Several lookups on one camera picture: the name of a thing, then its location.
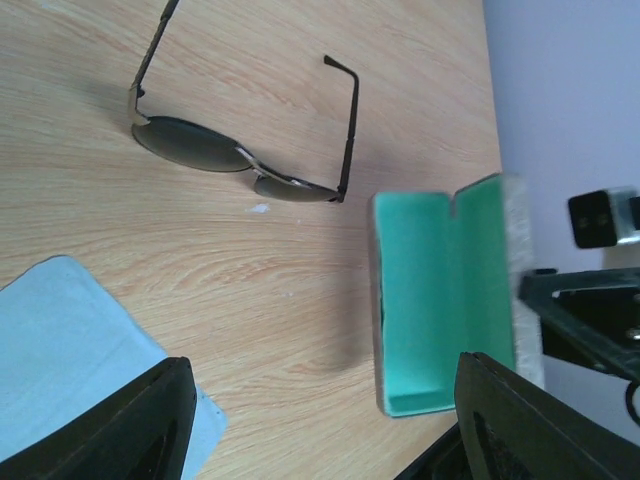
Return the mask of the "dark aviator sunglasses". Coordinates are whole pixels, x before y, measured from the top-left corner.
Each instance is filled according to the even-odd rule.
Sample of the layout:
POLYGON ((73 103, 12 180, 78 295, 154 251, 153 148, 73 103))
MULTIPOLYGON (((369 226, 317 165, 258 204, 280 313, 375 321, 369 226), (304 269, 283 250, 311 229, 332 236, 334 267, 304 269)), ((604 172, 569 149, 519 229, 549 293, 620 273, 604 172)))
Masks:
POLYGON ((139 110, 139 99, 145 95, 142 81, 177 5, 176 1, 166 3, 128 90, 127 112, 131 134, 136 142, 159 157, 189 168, 217 173, 252 171, 256 174, 254 192, 266 198, 299 203, 343 203, 348 191, 355 144, 360 81, 356 72, 329 55, 323 58, 324 63, 347 73, 353 79, 340 181, 335 188, 281 173, 259 160, 239 141, 200 124, 173 116, 146 116, 139 110))

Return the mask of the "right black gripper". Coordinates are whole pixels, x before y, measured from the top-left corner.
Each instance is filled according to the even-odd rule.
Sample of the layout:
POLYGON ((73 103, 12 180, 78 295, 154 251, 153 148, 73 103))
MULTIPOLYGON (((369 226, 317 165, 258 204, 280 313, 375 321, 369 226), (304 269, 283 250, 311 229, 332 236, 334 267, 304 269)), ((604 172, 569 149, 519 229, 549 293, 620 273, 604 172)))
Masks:
POLYGON ((522 276, 518 296, 548 329, 607 373, 639 378, 637 268, 533 270, 522 276))

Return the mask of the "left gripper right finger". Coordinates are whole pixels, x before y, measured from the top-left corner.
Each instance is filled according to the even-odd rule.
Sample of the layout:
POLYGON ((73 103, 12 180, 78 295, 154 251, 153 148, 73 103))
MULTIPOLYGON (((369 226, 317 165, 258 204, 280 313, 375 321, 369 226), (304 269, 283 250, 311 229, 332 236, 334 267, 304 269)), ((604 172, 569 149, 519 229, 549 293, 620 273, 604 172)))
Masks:
POLYGON ((482 353, 463 353, 457 423, 401 479, 636 479, 639 448, 482 353))

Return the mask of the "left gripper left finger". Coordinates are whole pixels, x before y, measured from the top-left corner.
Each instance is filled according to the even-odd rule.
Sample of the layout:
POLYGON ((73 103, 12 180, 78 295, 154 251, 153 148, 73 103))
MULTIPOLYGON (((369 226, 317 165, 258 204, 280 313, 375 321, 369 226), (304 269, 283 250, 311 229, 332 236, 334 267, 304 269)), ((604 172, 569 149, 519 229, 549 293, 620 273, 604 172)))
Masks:
POLYGON ((1 463, 3 479, 179 479, 196 409, 186 357, 159 362, 1 463))

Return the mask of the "grey glasses case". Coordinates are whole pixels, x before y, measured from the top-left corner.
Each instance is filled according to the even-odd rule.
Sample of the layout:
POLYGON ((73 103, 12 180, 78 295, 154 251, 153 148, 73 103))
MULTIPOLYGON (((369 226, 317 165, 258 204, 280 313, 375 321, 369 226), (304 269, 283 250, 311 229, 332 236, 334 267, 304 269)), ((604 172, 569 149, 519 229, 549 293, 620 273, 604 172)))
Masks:
POLYGON ((376 401, 391 418, 451 411, 458 358, 485 353, 544 384, 538 317, 518 297, 534 265, 525 182, 454 194, 387 191, 368 205, 376 401))

